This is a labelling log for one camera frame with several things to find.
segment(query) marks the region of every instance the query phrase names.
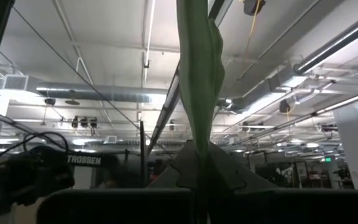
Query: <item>green fabric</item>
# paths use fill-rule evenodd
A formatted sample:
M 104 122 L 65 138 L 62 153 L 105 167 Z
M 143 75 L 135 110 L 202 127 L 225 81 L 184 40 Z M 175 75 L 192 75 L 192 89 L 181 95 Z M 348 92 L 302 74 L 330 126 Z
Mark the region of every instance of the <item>green fabric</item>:
M 179 83 L 200 162 L 208 155 L 214 108 L 224 80 L 223 40 L 208 19 L 208 0 L 177 0 Z

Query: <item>wire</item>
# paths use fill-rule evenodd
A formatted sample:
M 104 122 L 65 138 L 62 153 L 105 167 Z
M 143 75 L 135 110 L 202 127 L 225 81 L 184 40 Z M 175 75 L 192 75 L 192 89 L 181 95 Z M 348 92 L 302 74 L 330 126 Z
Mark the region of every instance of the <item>wire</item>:
M 16 144 L 16 145 L 14 145 L 14 146 L 12 146 L 12 147 L 6 149 L 5 151 L 1 152 L 1 153 L 0 153 L 0 157 L 3 156 L 3 155 L 5 155 L 7 152 L 9 152 L 9 151 L 12 150 L 12 149 L 15 149 L 15 148 L 17 148 L 17 147 L 19 147 L 19 146 L 21 146 L 21 145 L 25 145 L 27 142 L 31 141 L 32 139 L 34 139 L 34 138 L 36 138 L 36 137 L 45 136 L 46 134 L 55 134 L 55 135 L 61 137 L 61 138 L 63 139 L 63 142 L 65 143 L 66 153 L 68 154 L 69 148 L 68 148 L 68 142 L 67 142 L 67 140 L 66 140 L 61 134 L 59 134 L 59 133 L 56 133 L 56 132 L 53 132 L 53 131 L 46 131 L 46 132 L 42 132 L 42 133 L 32 134 L 33 136 L 30 137 L 29 139 L 23 140 L 22 142 L 20 142 L 20 143 L 18 143 L 18 144 Z
M 77 75 L 80 79 L 82 79 L 93 91 L 95 91 L 104 101 L 106 101 L 110 106 L 112 106 L 119 114 L 121 114 L 121 116 L 123 116 L 125 119 L 127 119 L 133 126 L 135 126 L 138 130 L 140 130 L 140 128 L 138 127 L 138 125 L 136 125 L 131 119 L 129 119 L 119 108 L 117 108 L 116 106 L 114 106 L 102 93 L 100 93 L 92 84 L 90 84 L 81 74 L 79 74 L 75 68 L 59 53 L 57 52 L 57 50 L 52 47 L 52 45 L 44 38 L 42 37 L 42 35 L 30 24 L 30 22 L 24 18 L 24 16 L 15 8 L 12 7 L 13 10 L 16 11 L 16 13 L 23 19 L 23 21 L 35 32 L 35 34 L 37 34 L 38 37 L 41 38 L 42 41 L 44 41 L 48 47 L 51 48 L 51 50 L 53 52 L 55 52 L 55 54 L 62 59 Z M 148 137 L 149 139 L 152 139 L 148 134 L 145 134 L 146 137 Z M 163 149 L 166 153 L 169 153 L 167 151 L 167 149 L 165 147 L 163 147 L 161 144 L 159 143 L 155 143 L 157 146 L 161 147 L 161 149 Z
M 261 5 L 261 2 L 262 2 L 262 0 L 258 0 L 258 3 L 257 3 L 257 5 L 256 5 L 255 14 L 254 14 L 254 16 L 253 16 L 252 24 L 251 24 L 251 30 L 249 31 L 249 35 L 248 35 L 248 41 L 247 41 L 246 53 L 245 53 L 245 55 L 244 55 L 244 59 L 247 59 L 247 57 L 248 57 L 249 45 L 250 45 L 250 43 L 251 43 L 251 37 L 252 37 L 252 34 L 254 33 L 254 29 L 256 28 L 256 16 L 257 16 L 257 14 L 258 14 L 258 12 L 259 12 L 259 7 L 260 7 L 260 5 Z M 228 88 L 229 93 L 231 93 L 233 85 L 234 85 L 234 82 L 233 82 L 233 83 L 230 85 L 230 87 Z M 216 112 L 215 115 L 213 116 L 213 120 L 215 119 L 216 115 L 220 112 L 221 109 L 222 109 L 222 107 L 219 107 L 219 109 L 217 110 L 217 112 Z
M 43 136 L 44 138 L 48 139 L 51 143 L 53 143 L 54 145 L 60 147 L 60 146 L 59 146 L 54 140 L 52 140 L 49 136 L 44 135 L 44 133 L 30 133 L 30 134 L 26 134 L 26 135 L 24 136 L 24 138 L 23 138 L 23 141 L 26 141 L 27 138 L 28 138 L 29 136 L 31 136 L 31 135 L 41 134 L 41 136 Z M 63 139 L 63 141 L 66 141 L 66 142 L 67 142 L 67 140 L 64 138 L 64 136 L 61 135 L 61 134 L 59 134 L 59 133 L 56 133 L 56 132 L 48 132 L 48 133 L 45 133 L 45 134 L 54 134 L 54 135 L 56 135 L 56 136 L 61 137 L 61 138 Z M 26 143 L 27 143 L 27 141 L 26 141 L 25 143 L 23 143 L 23 150 L 24 150 L 25 152 L 28 151 L 27 146 L 26 146 Z M 67 145 L 65 144 L 65 150 L 66 150 L 66 152 L 67 152 L 67 149 L 68 149 L 68 143 L 67 143 Z

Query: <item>white ceiling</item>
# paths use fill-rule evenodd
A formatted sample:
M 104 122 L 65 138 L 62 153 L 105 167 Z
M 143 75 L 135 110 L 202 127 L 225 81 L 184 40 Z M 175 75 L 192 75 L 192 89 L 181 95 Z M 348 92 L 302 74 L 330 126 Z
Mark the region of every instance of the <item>white ceiling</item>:
M 54 2 L 60 5 L 74 40 L 70 40 Z M 150 68 L 147 70 L 145 79 L 143 62 L 149 35 L 151 2 L 151 0 L 17 0 L 15 8 L 51 43 L 58 53 L 71 63 L 72 67 L 76 67 L 77 55 L 73 46 L 77 46 L 95 85 L 168 89 L 180 57 L 176 1 L 155 0 Z M 279 65 L 300 61 L 357 20 L 358 1 L 356 0 L 267 1 L 257 16 L 250 47 L 246 51 L 252 17 L 243 13 L 241 2 L 233 1 L 220 25 L 224 40 L 223 63 L 226 69 L 222 97 L 245 95 L 274 73 Z M 82 82 L 15 11 L 11 12 L 0 51 L 26 75 L 50 82 Z M 258 62 L 254 65 L 250 63 L 256 60 Z M 0 63 L 8 64 L 8 61 L 0 55 Z M 336 68 L 357 69 L 358 41 L 328 58 L 324 64 Z M 86 77 L 81 67 L 79 73 Z M 320 70 L 316 73 L 327 73 L 327 71 Z M 330 72 L 328 74 L 339 76 L 344 73 Z M 305 83 L 306 87 L 310 88 L 313 85 L 323 84 L 323 82 L 316 81 Z M 329 88 L 329 90 L 349 89 L 358 91 L 358 86 L 352 85 L 349 88 L 349 85 L 333 85 Z M 290 119 L 312 111 L 323 101 L 329 99 L 335 101 L 340 97 L 343 98 L 337 95 L 318 95 L 295 108 L 291 112 Z M 47 110 L 45 126 L 40 125 L 44 118 L 44 108 L 34 106 L 34 104 L 42 105 L 42 103 L 11 101 L 7 115 L 12 119 L 27 119 L 27 122 L 23 124 L 38 131 L 59 130 L 57 121 L 60 115 L 66 119 L 72 119 L 76 115 L 95 116 L 102 122 L 99 125 L 100 136 L 138 137 L 136 128 L 126 122 L 126 119 L 117 111 L 112 110 L 107 103 L 105 103 L 106 109 L 114 127 L 107 124 L 107 120 L 102 117 L 98 102 L 80 100 L 80 107 L 69 108 L 64 101 L 57 100 L 55 111 L 51 108 Z M 148 134 L 152 133 L 161 105 L 117 102 L 113 104 L 122 109 L 125 115 L 134 122 L 137 120 L 137 111 L 142 111 L 145 130 Z M 277 108 L 278 104 L 272 105 L 250 117 L 248 122 L 252 124 L 253 121 L 265 119 L 266 114 L 272 114 Z M 244 117 L 227 113 L 217 115 L 213 127 L 214 140 L 222 140 L 226 134 L 245 137 L 246 134 L 239 131 L 238 126 L 233 126 L 242 118 Z M 162 139 L 186 140 L 191 137 L 186 114 L 181 104 L 177 106 L 171 119 L 177 124 L 175 130 L 170 131 L 169 128 L 165 128 Z M 280 124 L 286 122 L 287 119 L 284 114 L 278 114 L 266 120 L 264 125 Z M 315 118 L 314 121 L 305 121 L 299 125 L 310 127 L 314 123 L 332 120 L 332 117 Z M 90 133 L 89 130 L 74 130 L 68 126 L 60 131 L 66 135 Z M 12 134 L 15 130 L 6 128 L 4 132 Z M 314 137 L 299 133 L 296 138 Z

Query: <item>label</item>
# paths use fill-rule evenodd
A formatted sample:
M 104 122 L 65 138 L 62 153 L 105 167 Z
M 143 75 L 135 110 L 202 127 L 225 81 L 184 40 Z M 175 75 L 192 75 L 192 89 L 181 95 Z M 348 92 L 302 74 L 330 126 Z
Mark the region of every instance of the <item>label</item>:
M 100 166 L 101 157 L 68 155 L 67 156 L 67 162 L 69 164 Z

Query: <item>ceiling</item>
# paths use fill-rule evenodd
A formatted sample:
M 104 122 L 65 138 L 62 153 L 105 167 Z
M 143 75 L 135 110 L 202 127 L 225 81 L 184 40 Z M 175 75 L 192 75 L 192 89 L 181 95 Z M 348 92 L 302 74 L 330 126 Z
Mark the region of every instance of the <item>ceiling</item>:
M 155 0 L 153 16 L 152 4 L 153 0 L 16 0 L 15 8 L 69 65 L 37 36 L 16 11 L 12 11 L 0 48 L 0 72 L 6 75 L 9 73 L 6 68 L 14 67 L 16 73 L 46 82 L 83 83 L 72 69 L 78 67 L 78 73 L 94 85 L 167 90 L 180 58 L 176 1 Z M 223 98 L 246 97 L 255 86 L 277 73 L 282 65 L 299 62 L 358 20 L 358 1 L 355 0 L 267 0 L 250 36 L 252 17 L 245 15 L 242 7 L 240 1 L 234 0 L 219 27 L 224 41 L 222 60 L 226 70 L 221 92 Z M 149 34 L 150 63 L 145 69 Z M 246 50 L 249 36 L 250 45 Z M 81 63 L 78 66 L 79 56 L 86 70 Z M 314 73 L 342 77 L 357 70 L 358 40 L 325 60 L 314 69 Z M 327 82 L 307 79 L 301 86 L 303 89 L 319 88 Z M 272 103 L 251 116 L 218 111 L 211 139 L 214 142 L 229 142 L 233 138 L 250 136 L 254 131 L 243 131 L 239 126 L 243 121 L 249 125 L 263 122 L 266 127 L 278 125 L 322 108 L 326 103 L 358 93 L 358 84 L 338 82 L 326 90 L 337 92 L 318 94 L 297 105 L 289 115 L 276 113 L 278 103 Z M 302 98 L 307 94 L 301 92 L 295 96 Z M 84 138 L 91 134 L 89 128 L 73 129 L 70 126 L 75 116 L 97 117 L 98 129 L 92 138 L 117 136 L 117 139 L 125 141 L 139 139 L 139 130 L 107 103 L 104 103 L 104 112 L 97 101 L 76 100 L 80 105 L 70 106 L 65 100 L 69 99 L 57 99 L 55 106 L 48 107 L 46 112 L 42 99 L 11 100 L 7 116 L 36 131 L 58 131 L 68 138 Z M 145 132 L 152 134 L 161 104 L 111 103 L 135 124 L 141 112 Z M 170 119 L 174 129 L 170 130 L 167 126 L 160 140 L 184 142 L 191 138 L 181 103 Z M 318 131 L 315 126 L 332 122 L 333 117 L 324 114 L 298 123 L 292 130 L 277 131 L 272 137 L 259 139 L 259 142 L 321 140 L 327 134 Z M 17 132 L 9 126 L 2 131 L 3 135 Z

